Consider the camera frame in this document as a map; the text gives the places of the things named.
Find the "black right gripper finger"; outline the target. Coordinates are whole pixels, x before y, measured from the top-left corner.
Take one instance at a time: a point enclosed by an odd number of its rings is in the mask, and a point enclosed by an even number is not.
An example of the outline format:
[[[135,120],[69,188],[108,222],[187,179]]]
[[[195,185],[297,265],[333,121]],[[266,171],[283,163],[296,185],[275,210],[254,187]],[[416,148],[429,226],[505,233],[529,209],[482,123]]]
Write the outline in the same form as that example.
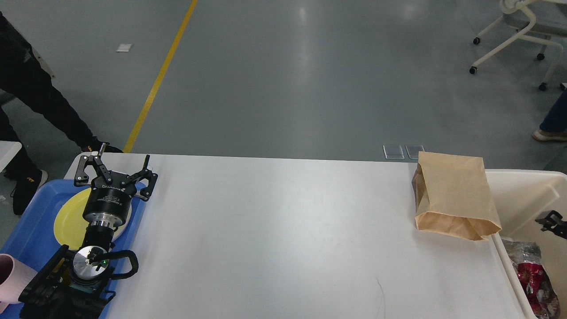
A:
[[[535,222],[540,225],[540,231],[551,232],[555,236],[567,239],[567,222],[556,210],[541,212]]]

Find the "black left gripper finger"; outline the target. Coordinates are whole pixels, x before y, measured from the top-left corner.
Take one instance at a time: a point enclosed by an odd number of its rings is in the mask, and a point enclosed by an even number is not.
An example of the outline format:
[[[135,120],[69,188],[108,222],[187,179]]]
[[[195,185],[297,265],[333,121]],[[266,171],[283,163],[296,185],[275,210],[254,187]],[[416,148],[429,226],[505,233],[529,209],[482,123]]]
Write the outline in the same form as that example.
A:
[[[103,142],[101,148],[96,152],[91,152],[87,156],[81,156],[79,159],[78,167],[74,176],[74,186],[88,186],[101,187],[103,184],[109,186],[114,181],[111,171],[102,161],[102,155],[109,147],[109,143]],[[96,173],[95,177],[89,176],[85,172],[87,167],[92,167]]]
[[[119,189],[128,196],[140,198],[144,202],[148,202],[151,198],[158,180],[158,174],[149,167],[150,157],[150,154],[146,154],[143,167],[139,172],[133,175],[122,174],[119,177]],[[142,182],[142,180],[146,181],[147,185],[138,190],[136,184]]]

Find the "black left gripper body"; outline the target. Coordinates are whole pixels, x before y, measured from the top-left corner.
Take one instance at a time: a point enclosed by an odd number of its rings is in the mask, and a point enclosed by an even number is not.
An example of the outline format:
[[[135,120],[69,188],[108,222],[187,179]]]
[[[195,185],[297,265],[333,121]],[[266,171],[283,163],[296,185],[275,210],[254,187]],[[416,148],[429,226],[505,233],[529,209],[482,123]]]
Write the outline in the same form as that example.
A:
[[[123,186],[91,186],[82,214],[88,226],[118,229],[129,222],[131,204],[136,195],[134,184]]]

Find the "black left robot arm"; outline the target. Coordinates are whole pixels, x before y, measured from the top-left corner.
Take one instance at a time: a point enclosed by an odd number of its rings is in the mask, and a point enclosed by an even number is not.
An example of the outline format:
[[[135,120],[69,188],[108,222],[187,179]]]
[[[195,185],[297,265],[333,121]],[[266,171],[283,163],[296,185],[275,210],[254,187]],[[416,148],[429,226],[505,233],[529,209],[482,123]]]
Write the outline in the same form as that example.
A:
[[[139,172],[109,170],[102,161],[106,146],[81,157],[73,180],[90,189],[84,238],[76,249],[61,245],[23,289],[21,319],[97,319],[116,295],[108,284],[139,270],[135,252],[117,250],[114,236],[126,229],[133,199],[150,199],[158,174],[148,166],[149,154]]]

